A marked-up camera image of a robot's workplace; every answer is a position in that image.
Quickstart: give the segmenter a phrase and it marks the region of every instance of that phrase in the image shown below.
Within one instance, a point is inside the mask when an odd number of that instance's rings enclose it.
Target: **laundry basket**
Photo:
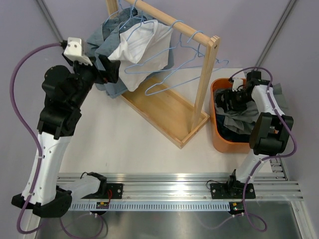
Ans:
[[[228,81],[228,78],[219,78],[210,86],[210,122],[213,136],[213,145],[219,152],[222,153],[248,153],[250,150],[249,143],[227,141],[219,134],[217,130],[213,92],[217,89],[227,89],[231,87],[232,84]]]

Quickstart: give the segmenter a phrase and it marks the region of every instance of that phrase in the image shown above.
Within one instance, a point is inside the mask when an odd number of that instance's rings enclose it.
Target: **gray cloth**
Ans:
[[[282,92],[282,88],[280,84],[276,84],[273,86],[274,89],[274,97],[277,101],[278,106],[283,112],[286,112],[288,109],[287,102]],[[223,91],[224,89],[218,89],[214,92],[214,97],[216,94]],[[222,107],[217,107],[215,103],[215,112],[217,115],[225,116],[224,126],[231,131],[238,134],[251,134],[255,126],[255,122],[259,117],[259,113],[257,110],[257,105],[254,101],[250,101],[247,104],[247,109],[242,112],[234,112],[228,111],[224,112]]]
[[[120,12],[115,18],[109,19],[106,23],[102,23],[101,26],[87,39],[87,56],[96,57],[96,67],[99,70],[104,70],[102,63],[99,60],[99,55],[105,55],[109,57],[113,51],[120,44],[120,34],[130,29],[135,24],[141,22],[140,19],[131,18],[130,19],[130,9],[126,8]],[[141,18],[142,13],[136,9],[132,10],[132,15]],[[143,13],[145,21],[153,20],[154,18],[148,14]],[[168,52],[168,63],[164,67],[164,70],[173,67],[174,58],[172,50]],[[146,77],[146,80],[155,75],[158,72],[153,72]],[[123,81],[119,78],[117,83],[107,83],[104,85],[96,84],[97,89],[100,91],[106,91],[106,94],[109,95],[112,99],[123,94],[128,89],[124,85]]]

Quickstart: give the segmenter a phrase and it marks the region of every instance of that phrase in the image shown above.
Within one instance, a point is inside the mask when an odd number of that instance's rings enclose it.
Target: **clothes rack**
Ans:
[[[171,26],[176,19],[143,2],[142,0],[125,0],[135,4],[136,8],[148,13],[166,25]],[[118,11],[117,0],[106,0],[109,15]],[[176,22],[173,28],[191,37],[194,28]],[[217,51],[220,44],[218,36],[209,37],[201,32],[193,40],[206,47],[204,62],[200,75],[195,103],[192,104],[173,89],[152,96],[145,96],[145,90],[159,80],[153,77],[142,84],[134,92],[122,94],[124,101],[130,105],[143,118],[164,134],[179,148],[183,148],[191,138],[208,122],[209,114],[202,111],[210,76],[214,67]],[[154,87],[155,91],[168,88],[165,85]]]

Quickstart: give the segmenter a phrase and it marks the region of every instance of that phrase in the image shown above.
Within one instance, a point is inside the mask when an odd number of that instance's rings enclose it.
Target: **gray floor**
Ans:
[[[227,212],[108,212],[103,218],[107,224],[101,236],[108,239],[301,239],[289,202],[250,202],[249,212],[262,216],[268,224],[265,233],[250,227],[247,218],[229,220],[215,230],[230,215]],[[83,212],[69,212],[63,218],[67,230],[80,238],[94,236],[101,221],[93,216],[82,217]],[[47,220],[37,233],[37,239],[68,239],[58,219]]]

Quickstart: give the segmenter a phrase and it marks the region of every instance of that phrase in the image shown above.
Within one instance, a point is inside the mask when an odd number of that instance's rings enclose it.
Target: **purple wall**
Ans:
[[[290,178],[298,180],[319,236],[319,1],[299,1],[263,66],[280,82],[294,117],[297,153],[285,160]]]
[[[36,147],[32,138],[15,116],[9,101],[9,81],[18,61],[32,49],[56,42],[35,1],[0,2],[0,237],[20,238],[15,223],[20,209],[11,205],[13,195],[21,193],[29,178]],[[33,56],[18,73],[17,105],[27,122],[36,130],[43,108],[41,83],[52,65],[64,64],[59,48]]]
[[[61,34],[88,38],[107,18],[105,0],[45,0]],[[183,20],[208,36],[221,37],[218,58],[230,68],[256,63],[288,0],[145,0],[159,10]],[[173,34],[177,42],[178,33]],[[193,51],[176,49],[175,65],[193,57]],[[191,65],[201,65],[198,59]]]

